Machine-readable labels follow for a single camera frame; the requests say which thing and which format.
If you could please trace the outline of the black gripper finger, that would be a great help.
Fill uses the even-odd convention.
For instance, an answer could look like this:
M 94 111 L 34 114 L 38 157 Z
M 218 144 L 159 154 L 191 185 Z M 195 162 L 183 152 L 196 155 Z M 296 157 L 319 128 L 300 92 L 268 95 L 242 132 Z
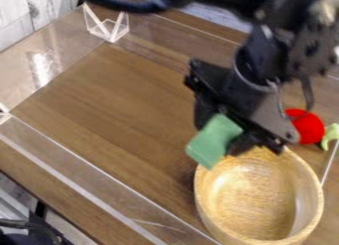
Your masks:
M 254 147 L 267 147 L 278 155 L 283 151 L 283 146 L 284 142 L 278 138 L 259 132 L 247 132 L 231 143 L 228 154 L 239 156 Z
M 194 122 L 198 130 L 202 130 L 215 114 L 222 112 L 223 104 L 207 93 L 195 94 Z

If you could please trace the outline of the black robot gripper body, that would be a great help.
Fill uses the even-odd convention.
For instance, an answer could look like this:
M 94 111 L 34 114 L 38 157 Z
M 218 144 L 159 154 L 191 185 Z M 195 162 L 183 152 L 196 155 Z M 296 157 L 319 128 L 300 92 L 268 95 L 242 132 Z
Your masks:
M 254 27 L 235 52 L 232 65 L 222 67 L 206 61 L 190 61 L 186 85 L 204 92 L 222 104 L 222 112 L 243 128 L 286 143 L 298 143 L 299 133 L 282 104 L 282 88 L 298 80 L 306 108 L 314 106 L 310 77 L 337 63 L 339 23 L 306 22 L 291 29 Z

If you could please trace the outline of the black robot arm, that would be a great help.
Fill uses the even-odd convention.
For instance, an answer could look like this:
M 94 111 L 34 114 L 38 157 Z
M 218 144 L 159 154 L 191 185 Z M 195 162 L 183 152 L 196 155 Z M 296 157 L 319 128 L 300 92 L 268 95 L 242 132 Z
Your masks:
M 198 135 L 187 154 L 199 160 L 238 155 L 255 146 L 279 153 L 300 140 L 292 125 L 302 115 L 283 107 L 282 89 L 300 83 L 306 108 L 314 106 L 310 77 L 338 62 L 339 0 L 207 0 L 231 8 L 254 24 L 235 52 L 232 65 L 222 67 L 190 60 L 186 85 L 195 94 Z M 194 0 L 168 0 L 180 7 Z

